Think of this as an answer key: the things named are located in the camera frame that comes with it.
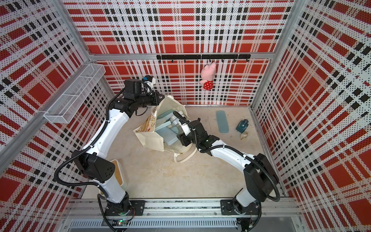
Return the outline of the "teal pencil case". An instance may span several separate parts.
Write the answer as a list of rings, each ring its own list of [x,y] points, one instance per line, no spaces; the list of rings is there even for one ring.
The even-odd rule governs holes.
[[[229,132],[229,124],[227,120],[227,115],[225,111],[223,110],[218,110],[215,113],[216,115],[216,120],[217,120],[217,125],[218,125],[218,130],[220,133],[228,133]]]

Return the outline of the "cream floral canvas bag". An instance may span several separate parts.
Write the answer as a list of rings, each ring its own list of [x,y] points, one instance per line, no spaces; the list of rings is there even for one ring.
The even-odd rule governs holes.
[[[144,148],[170,152],[174,155],[174,162],[184,163],[196,154],[197,149],[194,148],[184,159],[177,159],[179,155],[191,150],[192,145],[183,145],[178,139],[182,133],[190,135],[190,129],[181,125],[180,119],[173,114],[173,111],[178,112],[186,120],[190,119],[185,106],[175,100],[173,96],[168,95],[151,110],[147,120],[133,132]]]

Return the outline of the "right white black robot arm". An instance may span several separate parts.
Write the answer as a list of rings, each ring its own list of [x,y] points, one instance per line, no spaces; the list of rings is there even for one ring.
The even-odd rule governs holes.
[[[183,130],[177,136],[182,145],[194,144],[198,152],[221,159],[243,174],[245,187],[232,199],[236,214],[245,215],[252,204],[259,205],[267,199],[280,201],[279,178],[265,155],[254,156],[227,145],[218,137],[209,135],[200,119],[189,121],[177,111],[173,111],[173,115]]]

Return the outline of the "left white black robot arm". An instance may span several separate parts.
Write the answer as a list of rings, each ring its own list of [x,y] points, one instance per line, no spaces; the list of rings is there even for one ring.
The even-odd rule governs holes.
[[[70,187],[96,186],[101,192],[98,198],[105,199],[110,209],[116,213],[130,212],[129,195],[115,177],[115,165],[106,157],[121,128],[139,108],[158,106],[164,100],[165,96],[154,90],[155,83],[156,79],[149,75],[125,80],[124,88],[108,102],[105,120],[99,130],[82,150],[75,150],[71,158],[56,169],[54,180]],[[60,178],[62,169],[72,162],[89,179],[88,182],[70,183]]]

